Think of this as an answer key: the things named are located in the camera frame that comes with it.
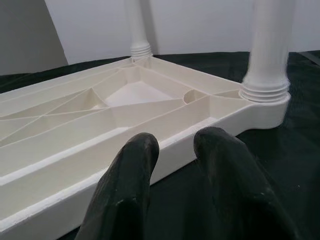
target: white cylindrical leg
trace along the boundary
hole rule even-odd
[[[240,91],[243,98],[276,103],[289,97],[286,65],[295,1],[255,0],[253,46]]]
[[[125,0],[127,20],[131,31],[131,56],[134,60],[152,55],[147,40],[140,0]]]

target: white plastic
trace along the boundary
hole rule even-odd
[[[132,58],[139,60],[151,56],[152,52],[146,36],[140,0],[125,0],[124,3],[131,32]]]
[[[125,2],[132,58],[0,94],[1,240],[55,240],[79,226],[135,134],[159,141],[153,184],[195,159],[193,137],[204,127],[237,135],[283,121],[291,0],[257,0],[243,85],[150,56],[140,2]]]
[[[260,103],[289,100],[286,76],[295,0],[256,0],[249,70],[241,96]]]

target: triangular recess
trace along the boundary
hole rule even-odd
[[[41,134],[59,125],[80,118],[84,115],[94,113],[96,111],[99,111],[99,109],[41,116],[37,120],[31,122],[30,124],[27,124],[25,127],[2,139],[0,141],[0,147],[35,136],[37,134]]]
[[[0,120],[0,140],[14,133],[38,117],[24,117],[10,120]]]
[[[219,96],[219,97],[225,97],[225,98],[230,98],[230,99],[242,99],[239,95],[239,90],[232,90],[232,91],[224,91],[215,94],[214,96]]]
[[[35,116],[41,116],[52,109],[55,109],[56,107],[60,106],[61,104],[69,101],[70,99],[74,98],[76,95],[80,94],[81,92],[76,92],[67,96],[59,97],[57,99],[47,101],[44,103],[41,103],[39,105],[27,108],[22,111],[18,111],[3,117],[0,117],[0,120],[5,119],[18,119],[18,118],[26,118],[26,117],[35,117]]]
[[[182,99],[191,88],[140,67],[121,72],[93,87],[110,107]]]
[[[75,96],[65,104],[50,111],[48,114],[61,114],[78,112],[85,110],[96,110],[101,108],[107,108],[108,106],[97,96],[95,91],[90,88],[81,94]]]

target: white wall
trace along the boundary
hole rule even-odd
[[[254,0],[141,0],[155,54],[249,51]],[[45,0],[69,64],[130,55],[124,0]],[[297,0],[291,51],[320,49],[320,0]]]

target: gray wall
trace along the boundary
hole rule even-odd
[[[67,65],[44,0],[0,0],[0,76]]]

